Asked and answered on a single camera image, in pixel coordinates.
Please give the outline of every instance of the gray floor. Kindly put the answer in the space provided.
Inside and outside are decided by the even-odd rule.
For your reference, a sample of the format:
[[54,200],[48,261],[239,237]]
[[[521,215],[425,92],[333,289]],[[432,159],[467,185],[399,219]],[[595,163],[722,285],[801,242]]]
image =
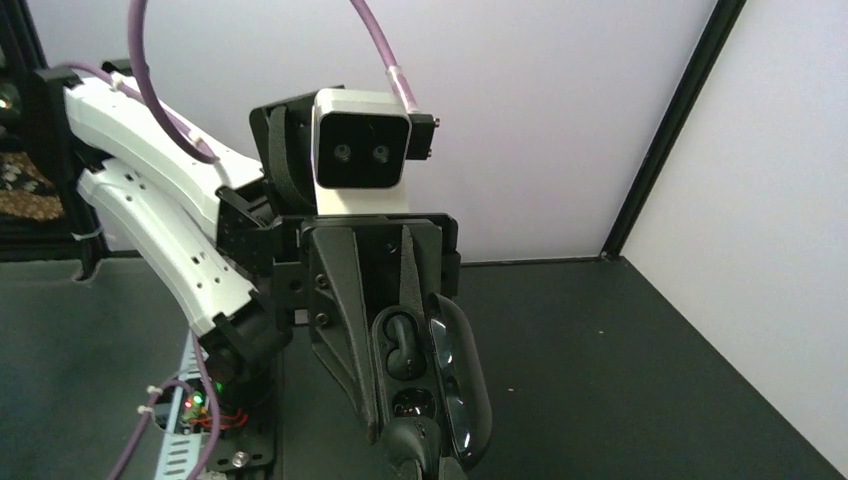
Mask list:
[[[139,260],[0,264],[0,479],[104,478],[185,321]],[[463,269],[495,415],[472,480],[838,473],[626,262]],[[381,479],[305,331],[286,350],[286,480]],[[125,478],[150,478],[151,431]]]

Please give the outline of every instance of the black earbud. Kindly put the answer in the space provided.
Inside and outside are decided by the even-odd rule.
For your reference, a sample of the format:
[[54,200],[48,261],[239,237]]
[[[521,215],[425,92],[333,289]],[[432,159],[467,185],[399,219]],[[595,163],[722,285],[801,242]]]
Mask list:
[[398,343],[389,352],[386,370],[396,380],[415,380],[427,369],[427,360],[418,348],[415,325],[402,315],[396,315],[386,324],[386,334]]

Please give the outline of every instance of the strap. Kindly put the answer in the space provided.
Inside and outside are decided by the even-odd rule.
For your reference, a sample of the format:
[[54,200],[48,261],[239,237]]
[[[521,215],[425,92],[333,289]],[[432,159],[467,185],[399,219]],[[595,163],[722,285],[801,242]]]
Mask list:
[[422,480],[421,468],[415,460],[407,460],[397,469],[397,480]]
[[315,206],[312,200],[312,171],[309,165],[290,162],[286,150],[286,114],[284,106],[271,111],[268,119],[268,163],[271,182],[289,207],[297,212],[311,211]]

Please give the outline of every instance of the metal frame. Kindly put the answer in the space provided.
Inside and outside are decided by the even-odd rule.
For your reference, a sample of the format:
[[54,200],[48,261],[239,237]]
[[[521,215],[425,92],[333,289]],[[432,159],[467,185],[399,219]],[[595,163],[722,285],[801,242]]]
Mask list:
[[[191,341],[191,333],[186,338],[183,358],[180,362],[180,373],[177,378],[182,381],[200,378],[197,369],[197,358],[194,355],[194,346]],[[203,447],[203,434],[177,435],[177,418],[180,416],[180,405],[182,405],[183,388],[174,389],[174,397],[171,401],[171,412],[168,415],[168,425],[165,428],[165,436],[162,439],[162,448],[159,451],[159,461],[156,465],[155,480],[181,480],[194,468]]]
[[716,59],[730,35],[745,0],[718,0],[701,39],[686,66],[686,71],[668,105],[651,146],[645,154],[639,173],[633,181],[618,218],[601,250],[601,256],[617,257],[627,242],[651,190],[660,176],[665,161],[683,130],[689,112],[707,81]]

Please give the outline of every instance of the white camera housing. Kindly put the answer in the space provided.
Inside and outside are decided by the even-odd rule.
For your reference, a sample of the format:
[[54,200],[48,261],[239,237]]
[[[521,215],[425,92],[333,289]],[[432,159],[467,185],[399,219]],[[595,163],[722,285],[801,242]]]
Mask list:
[[315,97],[312,162],[326,189],[390,189],[406,161],[412,123],[397,95],[326,88]]

